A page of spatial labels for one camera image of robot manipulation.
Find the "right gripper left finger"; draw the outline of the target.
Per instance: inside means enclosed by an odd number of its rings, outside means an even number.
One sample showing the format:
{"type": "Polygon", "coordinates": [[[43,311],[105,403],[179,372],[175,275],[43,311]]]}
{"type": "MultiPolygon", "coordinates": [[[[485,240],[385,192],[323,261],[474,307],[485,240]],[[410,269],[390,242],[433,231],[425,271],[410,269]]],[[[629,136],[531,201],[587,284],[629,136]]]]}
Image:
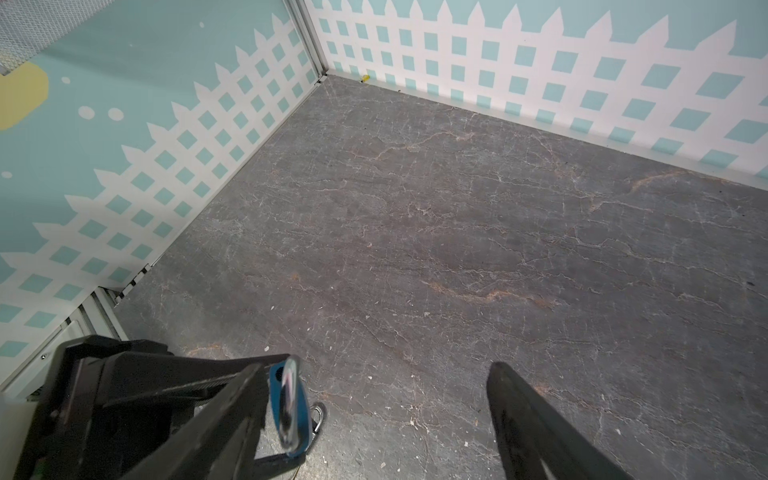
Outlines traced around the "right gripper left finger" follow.
{"type": "Polygon", "coordinates": [[[269,400],[268,369],[246,367],[125,479],[266,479],[256,450],[269,400]]]}

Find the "blue padlock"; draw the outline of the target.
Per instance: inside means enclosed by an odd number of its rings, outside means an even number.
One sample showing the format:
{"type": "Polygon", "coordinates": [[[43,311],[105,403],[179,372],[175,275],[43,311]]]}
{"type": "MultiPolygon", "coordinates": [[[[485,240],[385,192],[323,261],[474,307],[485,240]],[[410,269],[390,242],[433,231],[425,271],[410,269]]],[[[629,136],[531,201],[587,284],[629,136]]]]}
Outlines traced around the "blue padlock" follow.
{"type": "Polygon", "coordinates": [[[322,432],[327,409],[310,404],[300,378],[300,359],[289,356],[270,367],[269,397],[281,447],[289,457],[308,454],[322,432]]]}

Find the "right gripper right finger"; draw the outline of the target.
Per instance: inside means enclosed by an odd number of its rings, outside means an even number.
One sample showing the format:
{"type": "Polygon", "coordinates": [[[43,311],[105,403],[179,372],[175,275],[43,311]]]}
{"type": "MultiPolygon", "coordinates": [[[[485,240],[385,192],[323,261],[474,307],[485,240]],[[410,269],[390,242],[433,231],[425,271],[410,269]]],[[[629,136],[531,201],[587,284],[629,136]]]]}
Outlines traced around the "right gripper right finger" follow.
{"type": "Polygon", "coordinates": [[[486,394],[508,479],[628,479],[504,362],[491,364],[486,394]]]}

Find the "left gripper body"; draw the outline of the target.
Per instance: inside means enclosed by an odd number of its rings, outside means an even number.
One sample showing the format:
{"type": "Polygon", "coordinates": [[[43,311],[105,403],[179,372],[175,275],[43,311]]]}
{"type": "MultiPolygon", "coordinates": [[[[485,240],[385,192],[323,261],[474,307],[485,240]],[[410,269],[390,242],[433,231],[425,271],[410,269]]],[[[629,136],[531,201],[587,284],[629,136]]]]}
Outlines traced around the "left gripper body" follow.
{"type": "MultiPolygon", "coordinates": [[[[277,356],[211,360],[164,344],[89,336],[61,345],[37,402],[17,479],[125,479],[246,367],[277,356]]],[[[266,479],[288,472],[286,454],[256,459],[266,479]]]]}

